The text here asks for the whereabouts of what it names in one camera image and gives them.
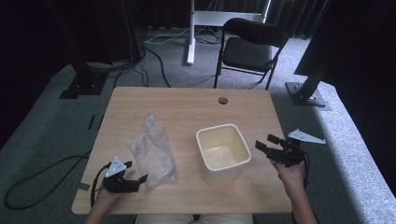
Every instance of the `chair seat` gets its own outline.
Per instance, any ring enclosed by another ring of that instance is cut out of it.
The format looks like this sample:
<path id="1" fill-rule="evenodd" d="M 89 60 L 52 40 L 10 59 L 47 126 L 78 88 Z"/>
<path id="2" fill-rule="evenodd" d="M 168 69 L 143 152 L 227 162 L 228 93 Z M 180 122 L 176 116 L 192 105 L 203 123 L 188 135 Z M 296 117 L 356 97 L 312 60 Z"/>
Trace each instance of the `chair seat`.
<path id="1" fill-rule="evenodd" d="M 230 37 L 224 49 L 223 63 L 243 69 L 267 72 L 271 68 L 271 46 L 249 43 L 239 37 Z"/>

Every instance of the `white desk leg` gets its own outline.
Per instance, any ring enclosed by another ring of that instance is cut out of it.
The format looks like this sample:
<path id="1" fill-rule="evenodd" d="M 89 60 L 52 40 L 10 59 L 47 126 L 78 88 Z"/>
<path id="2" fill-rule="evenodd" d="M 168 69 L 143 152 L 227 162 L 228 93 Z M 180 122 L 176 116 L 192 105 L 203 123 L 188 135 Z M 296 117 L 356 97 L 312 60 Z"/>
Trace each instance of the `white desk leg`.
<path id="1" fill-rule="evenodd" d="M 189 44 L 189 55 L 187 58 L 187 64 L 194 63 L 194 51 L 195 51 L 195 37 L 194 37 L 194 0 L 191 0 L 191 14 L 190 14 L 190 44 Z"/>
<path id="2" fill-rule="evenodd" d="M 264 9 L 262 10 L 262 22 L 264 23 L 267 20 L 268 9 L 270 9 L 271 1 L 272 0 L 266 0 L 264 3 Z"/>

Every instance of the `silver bracket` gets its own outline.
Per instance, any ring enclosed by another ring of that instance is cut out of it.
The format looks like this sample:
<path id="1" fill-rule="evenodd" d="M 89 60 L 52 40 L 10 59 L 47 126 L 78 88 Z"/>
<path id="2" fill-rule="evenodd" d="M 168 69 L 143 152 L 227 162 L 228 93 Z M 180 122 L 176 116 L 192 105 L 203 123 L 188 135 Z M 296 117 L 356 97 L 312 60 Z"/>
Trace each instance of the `silver bracket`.
<path id="1" fill-rule="evenodd" d="M 118 158 L 115 157 L 107 170 L 106 177 L 110 177 L 126 170 L 126 165 Z"/>
<path id="2" fill-rule="evenodd" d="M 310 142 L 310 143 L 318 143 L 318 144 L 326 144 L 325 139 L 318 139 L 312 135 L 307 133 L 303 133 L 300 130 L 296 130 L 294 132 L 289 133 L 290 138 L 294 138 L 303 142 Z"/>

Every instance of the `gray carpet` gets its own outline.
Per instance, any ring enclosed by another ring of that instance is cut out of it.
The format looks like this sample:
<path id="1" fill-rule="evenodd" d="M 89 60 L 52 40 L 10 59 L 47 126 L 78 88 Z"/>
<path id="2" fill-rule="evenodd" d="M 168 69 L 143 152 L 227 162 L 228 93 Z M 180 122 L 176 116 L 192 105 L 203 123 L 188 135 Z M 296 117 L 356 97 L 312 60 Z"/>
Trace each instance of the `gray carpet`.
<path id="1" fill-rule="evenodd" d="M 150 35 L 179 33 L 181 30 L 150 31 Z M 203 36 L 206 40 L 215 40 Z M 311 159 L 308 197 L 321 223 L 392 223 L 396 220 L 396 200 L 379 173 L 366 145 L 340 101 L 336 89 L 320 83 L 318 90 L 329 102 L 331 111 L 293 105 L 285 82 L 304 82 L 306 77 L 293 72 L 309 40 L 292 38 L 280 55 L 269 92 L 273 98 L 283 133 L 300 129 L 327 140 L 326 145 L 303 143 Z M 197 42 L 195 62 L 186 65 L 187 40 L 176 38 L 164 44 L 146 45 L 163 60 L 164 73 L 172 87 L 212 88 L 219 45 Z M 96 67 L 109 67 L 90 63 Z M 150 87 L 166 87 L 161 64 L 147 51 L 135 70 L 148 73 Z M 70 65 L 58 72 L 36 101 L 29 115 L 0 151 L 0 195 L 16 181 L 32 175 L 54 162 L 92 149 L 101 117 L 114 88 L 145 86 L 142 75 L 133 69 L 109 75 L 101 95 L 80 95 L 77 99 L 59 99 L 74 77 Z M 260 89 L 258 77 L 225 71 L 218 88 Z M 60 180 L 78 159 L 64 162 L 32 181 L 20 185 L 11 194 L 13 205 L 34 203 Z M 72 213 L 71 207 L 86 160 L 42 203 L 26 210 L 12 211 L 0 206 L 0 223 L 82 223 L 84 216 Z M 259 223 L 291 223 L 290 214 L 256 214 Z M 133 216 L 109 216 L 106 223 L 132 223 Z"/>

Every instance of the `container rim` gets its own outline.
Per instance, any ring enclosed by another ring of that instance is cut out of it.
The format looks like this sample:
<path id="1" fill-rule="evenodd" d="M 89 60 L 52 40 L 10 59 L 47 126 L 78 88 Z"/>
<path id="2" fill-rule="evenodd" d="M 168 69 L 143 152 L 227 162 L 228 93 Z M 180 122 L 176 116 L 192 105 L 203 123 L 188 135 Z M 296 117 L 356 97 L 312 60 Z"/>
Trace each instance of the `container rim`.
<path id="1" fill-rule="evenodd" d="M 238 132 L 239 136 L 240 136 L 241 139 L 242 139 L 242 143 L 244 144 L 245 148 L 247 149 L 247 154 L 248 154 L 247 160 L 245 160 L 245 161 L 240 161 L 240 162 L 238 162 L 238 163 L 236 163 L 236 164 L 224 166 L 224 167 L 221 167 L 221 168 L 212 168 L 212 167 L 210 167 L 209 164 L 207 163 L 206 157 L 204 156 L 204 152 L 202 151 L 202 146 L 201 146 L 201 143 L 200 143 L 200 140 L 199 140 L 199 134 L 202 133 L 202 132 L 208 131 L 208 130 L 219 129 L 219 128 L 223 128 L 223 127 L 233 127 L 233 128 L 236 129 L 236 131 Z M 244 136 L 241 134 L 241 132 L 239 131 L 238 127 L 237 127 L 236 125 L 232 124 L 232 123 L 221 124 L 221 125 L 217 125 L 217 126 L 213 126 L 213 127 L 208 127 L 208 128 L 200 129 L 200 130 L 198 130 L 198 132 L 196 133 L 195 136 L 196 136 L 196 139 L 197 139 L 199 151 L 200 151 L 200 153 L 201 153 L 201 158 L 204 160 L 204 163 L 205 163 L 205 167 L 206 167 L 208 170 L 212 171 L 212 172 L 222 171 L 222 170 L 226 170 L 226 169 L 229 169 L 229 168 L 233 168 L 233 167 L 235 167 L 235 166 L 240 166 L 240 165 L 242 165 L 242 164 L 248 163 L 248 162 L 251 160 L 250 149 L 248 148 L 248 144 L 246 143 Z"/>

